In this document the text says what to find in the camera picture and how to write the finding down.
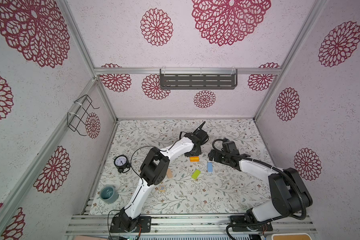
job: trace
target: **ventilation grille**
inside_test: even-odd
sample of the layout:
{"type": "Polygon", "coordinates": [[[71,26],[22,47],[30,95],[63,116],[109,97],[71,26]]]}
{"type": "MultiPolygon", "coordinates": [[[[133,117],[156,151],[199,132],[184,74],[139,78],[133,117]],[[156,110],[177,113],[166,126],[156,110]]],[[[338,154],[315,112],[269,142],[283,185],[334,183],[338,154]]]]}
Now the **ventilation grille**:
{"type": "Polygon", "coordinates": [[[160,87],[165,90],[178,89],[235,89],[237,70],[233,74],[162,74],[160,69],[160,87]]]}
{"type": "MultiPolygon", "coordinates": [[[[237,240],[251,240],[248,234],[231,234],[237,240]]],[[[230,240],[227,235],[158,235],[141,236],[139,240],[230,240]]]]}

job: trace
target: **alarm clock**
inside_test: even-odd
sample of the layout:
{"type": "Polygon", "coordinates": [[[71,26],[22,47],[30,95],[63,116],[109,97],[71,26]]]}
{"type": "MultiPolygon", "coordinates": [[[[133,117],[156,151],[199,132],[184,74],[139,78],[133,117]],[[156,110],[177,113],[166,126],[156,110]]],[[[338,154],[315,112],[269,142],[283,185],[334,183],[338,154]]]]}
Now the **alarm clock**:
{"type": "Polygon", "coordinates": [[[114,160],[113,163],[115,164],[115,166],[117,168],[117,171],[120,173],[123,173],[124,169],[126,169],[126,168],[129,169],[131,167],[131,164],[128,161],[128,158],[125,155],[117,156],[113,160],[114,160]]]}

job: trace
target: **clock face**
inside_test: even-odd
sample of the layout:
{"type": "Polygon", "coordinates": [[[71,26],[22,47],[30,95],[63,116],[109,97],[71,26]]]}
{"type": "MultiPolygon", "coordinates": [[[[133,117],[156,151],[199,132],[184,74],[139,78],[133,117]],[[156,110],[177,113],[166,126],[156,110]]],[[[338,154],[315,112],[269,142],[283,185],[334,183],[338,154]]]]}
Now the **clock face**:
{"type": "Polygon", "coordinates": [[[118,167],[123,166],[127,162],[127,158],[125,156],[118,156],[115,159],[115,165],[118,167]]]}

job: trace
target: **lime green block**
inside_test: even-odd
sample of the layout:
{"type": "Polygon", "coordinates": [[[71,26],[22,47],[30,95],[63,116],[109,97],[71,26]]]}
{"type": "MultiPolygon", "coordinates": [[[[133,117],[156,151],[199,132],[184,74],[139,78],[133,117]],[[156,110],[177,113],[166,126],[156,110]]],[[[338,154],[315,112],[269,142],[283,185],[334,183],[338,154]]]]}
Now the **lime green block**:
{"type": "Polygon", "coordinates": [[[198,169],[192,174],[192,178],[194,179],[194,180],[196,180],[197,179],[197,177],[200,175],[200,173],[201,173],[201,171],[199,171],[198,169]]]}

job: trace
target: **floral patterned table surface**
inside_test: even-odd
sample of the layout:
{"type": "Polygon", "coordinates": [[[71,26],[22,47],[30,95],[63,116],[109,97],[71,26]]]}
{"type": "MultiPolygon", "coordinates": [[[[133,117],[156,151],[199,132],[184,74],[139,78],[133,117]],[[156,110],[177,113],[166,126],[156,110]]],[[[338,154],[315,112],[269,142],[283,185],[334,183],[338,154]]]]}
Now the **floral patterned table surface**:
{"type": "MultiPolygon", "coordinates": [[[[139,177],[133,171],[120,174],[113,164],[115,156],[126,155],[137,171],[150,147],[137,151],[131,160],[136,149],[147,145],[162,148],[173,144],[180,131],[193,132],[202,122],[203,120],[120,121],[90,214],[106,215],[112,209],[121,209],[135,191],[139,177]],[[113,204],[106,204],[99,198],[101,189],[106,185],[114,185],[120,195],[113,204]]],[[[202,146],[200,161],[190,162],[184,155],[171,161],[169,169],[173,177],[165,177],[152,190],[143,206],[143,214],[240,213],[270,199],[268,183],[244,172],[217,162],[212,162],[213,172],[207,172],[207,155],[212,149],[211,143],[224,137],[236,142],[240,154],[247,153],[255,159],[271,163],[253,120],[206,120],[203,130],[208,133],[209,141],[202,146]],[[201,174],[194,180],[191,175],[196,169],[201,174]],[[165,186],[165,192],[159,191],[160,185],[165,186]]]]}

